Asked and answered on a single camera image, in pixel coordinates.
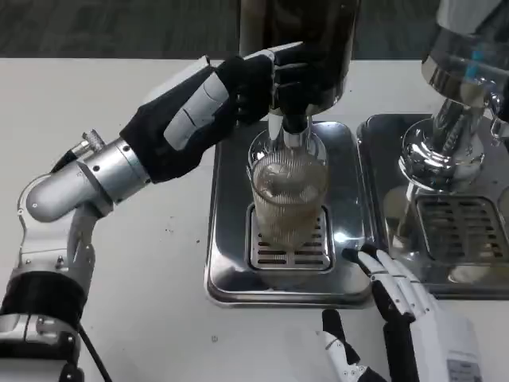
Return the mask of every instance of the white tabletop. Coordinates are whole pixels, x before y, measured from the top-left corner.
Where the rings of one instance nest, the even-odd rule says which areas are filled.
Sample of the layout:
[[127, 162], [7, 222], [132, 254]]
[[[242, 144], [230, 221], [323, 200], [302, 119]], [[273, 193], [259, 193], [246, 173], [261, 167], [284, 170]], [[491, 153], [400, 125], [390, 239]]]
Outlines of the white tabletop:
[[[16, 202], [23, 187], [48, 172], [83, 131], [95, 128], [106, 141], [116, 138], [145, 94], [187, 63], [0, 60], [0, 288], [21, 241]], [[433, 112], [440, 102], [416, 61], [356, 61], [343, 99], [317, 119], [356, 129], [373, 114]], [[116, 381], [330, 380], [320, 375], [313, 360], [319, 355], [310, 347], [289, 352], [299, 333], [321, 328], [319, 310], [224, 309], [206, 298], [212, 167], [210, 150], [192, 173], [150, 186], [97, 224], [85, 329]], [[485, 380], [507, 380], [509, 302], [443, 304], [474, 322]], [[364, 364], [388, 378], [383, 320], [376, 308], [340, 313]], [[86, 350], [80, 365], [87, 381], [101, 381]]]

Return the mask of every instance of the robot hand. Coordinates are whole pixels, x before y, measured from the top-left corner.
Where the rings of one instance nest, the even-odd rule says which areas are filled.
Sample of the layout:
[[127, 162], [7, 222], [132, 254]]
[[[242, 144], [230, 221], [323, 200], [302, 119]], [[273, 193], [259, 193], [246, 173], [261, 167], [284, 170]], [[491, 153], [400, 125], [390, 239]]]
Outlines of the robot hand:
[[120, 135], [153, 183], [180, 177], [237, 122], [258, 121], [270, 107], [295, 112], [312, 103], [322, 57], [302, 43], [234, 57], [218, 68], [202, 57], [154, 89]]
[[[364, 245], [360, 251], [345, 249], [343, 256], [371, 279], [375, 304], [387, 322], [384, 337], [393, 382], [482, 381], [476, 335], [467, 318], [443, 310], [412, 272], [386, 252]], [[333, 318], [324, 312], [324, 331], [332, 334], [326, 337], [326, 348], [340, 381], [363, 380], [366, 372], [366, 380], [382, 380], [357, 365], [359, 358], [344, 339], [339, 316], [337, 333], [325, 328]]]
[[356, 351], [347, 343], [340, 314], [336, 310], [322, 312], [325, 351], [340, 382], [386, 382], [371, 368], [359, 364]]

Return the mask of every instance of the label on robot hand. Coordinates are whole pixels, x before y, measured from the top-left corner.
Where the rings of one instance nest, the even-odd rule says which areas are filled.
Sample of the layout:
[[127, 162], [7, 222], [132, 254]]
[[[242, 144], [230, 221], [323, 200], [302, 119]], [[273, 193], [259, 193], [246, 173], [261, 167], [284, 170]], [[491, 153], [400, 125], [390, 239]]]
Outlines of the label on robot hand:
[[483, 382], [478, 364], [447, 360], [450, 382]]

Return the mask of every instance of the robotic arm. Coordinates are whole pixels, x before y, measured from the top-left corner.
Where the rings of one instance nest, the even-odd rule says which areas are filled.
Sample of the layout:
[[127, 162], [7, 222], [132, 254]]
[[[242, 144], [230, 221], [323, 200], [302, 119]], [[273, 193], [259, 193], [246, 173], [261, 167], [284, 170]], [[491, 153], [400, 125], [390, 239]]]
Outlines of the robotic arm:
[[[203, 57], [151, 92], [119, 138], [105, 144], [94, 131], [84, 134], [51, 173], [28, 184], [17, 207], [23, 241], [0, 307], [0, 382], [83, 381], [80, 318], [94, 271], [95, 222], [150, 182], [194, 169], [238, 124], [257, 121], [270, 107], [298, 114], [320, 94], [323, 73], [321, 54], [300, 43], [218, 68]], [[345, 256], [373, 282], [394, 382], [481, 381], [467, 320], [441, 310], [384, 252], [365, 247]], [[383, 380], [359, 365], [339, 314], [326, 310], [323, 319], [338, 379]]]
[[84, 379], [78, 334], [94, 271], [95, 222], [150, 182], [197, 167], [238, 123], [284, 108], [280, 93], [312, 95], [319, 55], [303, 46], [235, 57], [218, 68], [200, 58], [151, 92], [119, 138], [105, 144], [94, 131], [84, 134], [51, 173], [28, 184], [17, 206], [23, 241], [0, 308], [0, 381]]

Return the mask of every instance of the floor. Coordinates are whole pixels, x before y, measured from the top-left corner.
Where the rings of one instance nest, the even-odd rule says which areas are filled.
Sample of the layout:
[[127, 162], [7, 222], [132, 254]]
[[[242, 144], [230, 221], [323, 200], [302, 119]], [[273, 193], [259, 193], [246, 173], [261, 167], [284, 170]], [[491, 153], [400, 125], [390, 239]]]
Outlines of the floor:
[[[354, 58], [421, 58], [438, 3], [363, 0]], [[237, 14], [237, 0], [0, 0], [0, 57], [225, 58]]]

